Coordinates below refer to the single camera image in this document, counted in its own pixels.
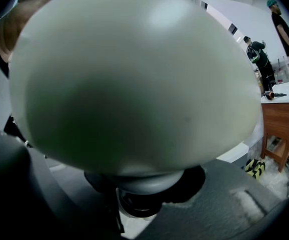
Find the wooden cabinet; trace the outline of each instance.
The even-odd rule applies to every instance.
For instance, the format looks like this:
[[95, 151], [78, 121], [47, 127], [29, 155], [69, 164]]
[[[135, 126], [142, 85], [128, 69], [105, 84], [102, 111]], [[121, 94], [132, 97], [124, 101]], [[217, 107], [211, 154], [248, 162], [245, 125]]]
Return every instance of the wooden cabinet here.
[[[273, 101], [261, 98], [263, 113], [263, 144], [261, 157], [269, 156], [279, 163], [279, 171], [284, 168], [289, 156], [289, 82], [273, 87], [274, 93], [287, 96], [274, 98]], [[274, 150], [268, 150], [268, 137], [281, 138]]]

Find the brown wooden desk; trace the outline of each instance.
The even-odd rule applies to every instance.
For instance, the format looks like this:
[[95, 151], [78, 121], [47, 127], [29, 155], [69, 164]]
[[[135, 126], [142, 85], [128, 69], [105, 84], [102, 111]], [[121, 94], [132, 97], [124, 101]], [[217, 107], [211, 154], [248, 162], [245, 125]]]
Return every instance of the brown wooden desk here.
[[[287, 96], [274, 98], [273, 101], [261, 98], [263, 113], [263, 144], [261, 157], [269, 156], [279, 163], [279, 171], [284, 168], [289, 156], [289, 82], [273, 87], [274, 93]], [[270, 151], [267, 149], [268, 137], [281, 138], [278, 146]]]

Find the black cap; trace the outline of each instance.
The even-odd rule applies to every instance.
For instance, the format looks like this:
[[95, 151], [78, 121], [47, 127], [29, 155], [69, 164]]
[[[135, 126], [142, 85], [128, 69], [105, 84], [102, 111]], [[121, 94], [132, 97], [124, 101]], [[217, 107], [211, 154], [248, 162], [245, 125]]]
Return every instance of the black cap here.
[[247, 37], [247, 36], [245, 36], [244, 38], [243, 38], [243, 41], [246, 43], [248, 40], [250, 40], [250, 37]]

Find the black pants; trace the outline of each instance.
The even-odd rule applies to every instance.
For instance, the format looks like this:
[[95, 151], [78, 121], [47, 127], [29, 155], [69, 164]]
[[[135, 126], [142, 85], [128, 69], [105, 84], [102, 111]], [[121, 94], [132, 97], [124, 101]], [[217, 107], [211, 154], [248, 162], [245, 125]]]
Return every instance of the black pants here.
[[264, 67], [259, 68], [259, 71], [262, 75], [262, 83], [263, 83], [264, 90], [270, 91], [270, 87], [269, 87], [270, 83], [271, 83], [271, 86], [274, 86], [276, 84], [274, 70], [270, 64], [270, 61], [268, 61], [268, 63]]

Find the large white rounded object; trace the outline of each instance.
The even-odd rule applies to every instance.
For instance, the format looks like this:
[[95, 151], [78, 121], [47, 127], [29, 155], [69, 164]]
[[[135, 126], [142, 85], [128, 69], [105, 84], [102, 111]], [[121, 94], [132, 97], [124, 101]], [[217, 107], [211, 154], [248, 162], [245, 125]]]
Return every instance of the large white rounded object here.
[[52, 0], [20, 35], [10, 92], [34, 147], [121, 176], [212, 160], [260, 111], [248, 58], [187, 0]]

